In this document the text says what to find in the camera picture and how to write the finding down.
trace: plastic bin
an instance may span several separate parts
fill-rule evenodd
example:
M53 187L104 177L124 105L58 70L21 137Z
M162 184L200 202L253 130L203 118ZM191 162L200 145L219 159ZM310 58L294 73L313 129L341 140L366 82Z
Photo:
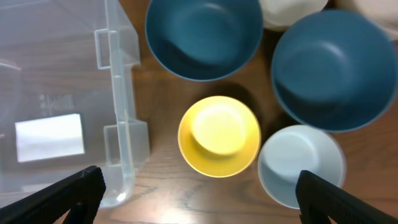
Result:
M0 2L0 207L102 168L123 203L149 157L131 68L138 36L116 0Z

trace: wood grain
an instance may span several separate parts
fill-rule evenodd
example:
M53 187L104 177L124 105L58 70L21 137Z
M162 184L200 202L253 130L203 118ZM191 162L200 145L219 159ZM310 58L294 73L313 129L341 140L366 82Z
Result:
M134 195L118 208L100 210L95 223L300 223L296 210L273 201L257 178L255 161L230 178L195 172L177 144L177 128L194 102L211 95L245 102L261 124L263 142L295 124L279 106L269 79L278 33L265 32L262 45L240 71L217 82L191 82L165 71L150 53L144 32L149 1L121 0L140 37L142 64L134 67L137 113L149 124L151 155L138 173ZM343 189L398 217L398 103L375 123L334 134L347 161Z

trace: yellow bowl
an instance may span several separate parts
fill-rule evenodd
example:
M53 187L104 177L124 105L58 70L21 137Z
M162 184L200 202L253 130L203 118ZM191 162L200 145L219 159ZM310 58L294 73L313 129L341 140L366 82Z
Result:
M254 113L226 96L195 103L178 129L182 156L192 168L210 177L230 177L243 171L256 158L260 141Z

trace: bowl rim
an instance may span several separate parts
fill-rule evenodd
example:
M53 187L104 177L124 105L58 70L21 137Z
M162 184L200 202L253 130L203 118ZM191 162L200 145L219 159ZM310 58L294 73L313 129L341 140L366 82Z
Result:
M279 54L279 53L278 53L278 52L279 52L278 49L279 49L280 46L282 45L282 44L281 44L281 43L282 43L282 39L286 36L286 35L285 35L286 33L283 34L283 36L280 38L280 40L278 41L278 43L277 43L277 45L276 45L276 47L275 47L274 55L273 55L273 57L272 57L272 62L271 62L271 83L272 83L272 90L273 90L273 92L274 92L274 94L275 94L275 96L276 96L276 98L277 98L279 104L282 106L282 108L283 108L291 117L293 117L293 119L295 119L296 121L298 121L298 122L301 123L301 124L304 124L304 125L307 125L307 126L311 126L311 127L313 127L313 128L316 128L316 129L325 130L325 131L328 131L328 132L331 132L331 133L345 133L345 132L355 131L355 130L361 129L361 128L363 128L363 127L365 127L365 126L367 126L367 125L373 123L375 120L379 119L382 115L384 115L384 113L385 113L385 112L392 106L392 104L395 102L395 99L397 98L397 96L396 96L396 95L397 95L397 91L398 91L398 78L397 78L397 76L398 76L398 62L397 62L398 58L397 58L396 53L395 53L395 50L394 50L394 44L393 44L393 42L391 42L391 41L389 40L388 35L387 35L384 31L382 31L379 27L377 27L377 26L374 25L373 23L369 22L365 17L360 16L359 14L356 14L356 13L353 13L353 12L349 12L349 11L345 11L345 10L333 9L333 10L327 10L327 11L316 12L316 13L314 13L314 14L311 14L311 15L309 15L309 16L304 17L303 19L305 19L305 18L307 18L307 17L310 17L310 16L318 15L318 14L321 14L321 13L336 13L336 12L339 12L339 13L342 12L342 13L346 13L346 14L351 14L352 16L359 16L360 18L362 18L362 20L363 20L364 22L367 22L370 26L375 27L375 28L378 30L378 33L379 33L381 36L383 36L383 37L385 38L385 40L387 41L386 43L388 43L388 44L391 46L391 48L389 49L389 54L390 54L390 56L388 56L388 57L392 57L393 61L395 61L395 73L396 73L396 75L395 75L395 85L394 85L394 89L392 90L391 96L389 97L387 103L384 105L384 107L382 108L382 110L380 110L380 112L378 112L378 114L377 114L375 117L373 117L373 119L370 119L369 121L367 121L367 122L365 122L365 123L363 123L363 124L361 124L361 125L359 125L359 126L357 126L357 127L348 128L348 129L328 129L328 128L323 128L323 127L317 126L317 125L315 125L315 124L306 122L305 120L299 118L295 113L293 113L293 111L292 111L292 110L286 105L286 103L282 100L282 97L281 97L280 94L279 94L279 90L278 90L278 88L277 88L276 80L275 80L275 66L274 66L274 64L275 64L275 58L276 58L276 56Z
M321 12L322 10L325 9L326 5L329 3L329 0L320 0L320 1L322 1L322 2L320 3L320 6L322 6L322 8L320 8L319 10L317 10L317 11L315 11L315 12L313 12L313 13ZM267 11L263 11L262 14L263 14L263 17L264 17L264 20L265 20L265 21L267 21L268 23L270 23L270 24L272 24L272 25L280 26L280 27L290 27L290 26L294 25L296 22L298 22L300 19L306 17L306 16L304 16L304 17L298 19L298 20L297 20L296 22L294 22L293 24L288 24L288 25L286 25L286 24L282 24L282 23L280 23L280 22L277 22L276 20L274 20L274 19L272 19L271 17L267 16L267 15L268 15L268 12L267 12Z
M160 61L160 59L156 56L155 52L153 51L152 46L151 46L151 44L150 44L150 42L149 42L149 39L148 39L148 33L147 33L147 30L148 30L148 22L147 22L147 21L148 21L149 11L150 11L150 9L151 9L151 7L152 7L152 3L153 3L154 1L156 1L156 0L150 0L150 3L149 3L149 5L148 5L148 7L147 7L147 10L146 10L146 15L145 15L145 39L146 39L147 45L148 45L149 50L150 50L150 52L152 53L152 55L156 58L156 61L158 61L158 62L161 64L161 66L163 66L167 71L169 71L170 73L173 73L174 75L176 75L176 76L178 76L178 77L180 77L180 78L184 78L184 79L186 79L186 80L191 80L191 81L195 81L195 82L210 82L210 81L217 81L217 80L220 80L220 79L229 77L229 76L231 76L232 74L234 74L235 72L237 72L238 70L242 69L245 65L247 65L247 64L249 63L249 61L253 58L253 56L256 54L256 52L259 50L260 44L261 44L261 42L262 42L262 41L261 41L261 40L262 40L262 35L263 35L263 32L264 32L264 31L263 31L263 29L264 29L264 28L263 28L263 26L264 26L264 21L263 21L263 18L262 18L262 11L261 11L260 2L257 1L257 2L258 2L259 12L260 12L259 20L261 21L261 25L260 25L259 28L258 28L259 31L260 31L260 35L259 35L259 37L258 37L258 39L257 39L257 43L256 43L255 47L253 48L252 52L249 54L249 57L248 57L240 66L238 66L237 68L235 68L232 72L229 72L229 73L227 73L227 74L225 74L225 75L222 75L222 76L220 76L220 77L217 77L217 78L195 79L195 78L188 78L188 77L185 77L185 76L183 76L183 75L181 75L181 74L178 74L178 73L172 71L171 69L169 69L167 66L165 66L165 65L163 64L162 61Z
M346 175L347 175L347 161L346 161L346 158L345 158L345 154L344 154L343 149L341 148L341 146L340 146L340 144L338 143L338 141L337 141L331 134L327 133L326 131L323 131L323 130L320 130L320 129L317 129L317 128L313 128L313 127L308 126L308 125L296 124L296 125L292 125L292 126L288 126L288 127L282 128L282 129L278 130L277 132L275 132L270 138L267 139L267 141L261 146L261 151L260 151L260 153L259 153L259 159L258 159L258 162L257 162L257 174L258 174L258 178L259 178L259 180L260 180L261 186L262 186L262 188L267 192L267 194L268 194L272 199L274 199L277 203L279 203L279 204L281 204L281 205L283 205L283 206L286 206L286 207L288 207L288 208L300 209L300 207L294 207L294 206L291 206L291 205L287 205L286 203L283 203L283 202L281 202L279 199L277 199L277 197L275 197L275 195L267 188L266 183L265 183L265 181L264 181L263 178L262 178L262 171L261 171L262 155L264 154L264 151L265 151L264 148L265 148L266 144L269 142L269 140L270 140L273 136L275 136L276 134L279 134L282 130L290 129L290 128L292 128L292 127L306 127L306 128L311 128L311 129L313 129L314 131L319 131L319 132L325 134L329 139L331 139L331 140L333 141L334 145L336 146L336 148L337 148L337 150L338 150L338 153L339 153L340 159L341 159L341 163L342 163L342 166L341 166L341 173L340 173L340 179L339 179L338 183L336 184L336 186L339 187L339 188L341 188L341 187L343 186L344 181L345 181L345 179L346 179Z
M180 133L181 133L181 127L182 127L183 121L186 119L186 116L187 116L188 112L192 109L192 107L193 107L194 105L196 105L197 103L199 103L199 102L201 102L201 101L203 101L203 100L207 100L207 99L209 99L209 98L229 98L229 99L231 99L231 100L237 101L237 102L238 102L239 104L241 104L243 107L245 107L246 109L248 109L248 111L250 112L250 114L252 115L252 117L254 118L254 120L256 121L256 130L257 130L258 133L259 133L259 141L258 141L258 144L257 144L257 149L256 149L255 152L253 153L252 158L250 159L250 161L249 161L245 166L243 166L243 167L240 168L238 171L236 171L236 172L234 172L234 173L232 173L232 174L228 174L228 175L210 175L210 174L206 174L206 173L202 172L201 170L197 169L196 167L194 167L194 166L191 164L191 162L188 161L188 159L185 157L184 152L182 151ZM178 140L178 148L179 148L179 150L180 150L180 153L181 153L182 157L184 158L184 161L185 161L192 169L194 169L194 170L196 170L197 172L199 172L199 173L201 173L201 174L203 174L203 175L205 175L205 176L208 176L208 177L215 177L215 178L232 177L232 176L234 176L234 175L236 175L236 174L239 174L239 173L241 173L242 171L246 170L246 169L253 163L253 161L256 159L257 155L259 154L260 147L261 147L261 127L260 127L260 124L259 124L259 121L258 121L256 115L255 115L255 114L253 113L253 111L252 111L246 104L244 104L242 101L239 101L239 100L237 100L237 99L235 99L235 98L232 98L232 97L229 97L229 96L221 96L221 95L209 96L209 97L203 98L203 99L201 99L201 100L195 102L193 105L191 105L191 106L189 107L188 110L186 110L186 112L185 112L184 115L182 116L182 119L180 120L180 124L178 125L177 140Z

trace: table surface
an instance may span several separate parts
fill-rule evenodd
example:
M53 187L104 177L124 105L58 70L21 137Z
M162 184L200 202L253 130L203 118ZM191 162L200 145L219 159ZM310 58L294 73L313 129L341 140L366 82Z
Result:
M167 72L151 54L144 24L148 0L121 0L140 37L142 64L133 68L137 114L148 122L150 159L138 173L134 195L118 208L100 210L95 223L300 223L299 211L279 205L262 189L257 161L230 178L194 171L183 159L177 129L194 102L228 95L245 102L261 124L262 141L295 124L279 106L270 83L270 58L280 34L264 31L252 60L229 78L192 82ZM333 134L347 161L343 189L398 217L398 102L378 121Z

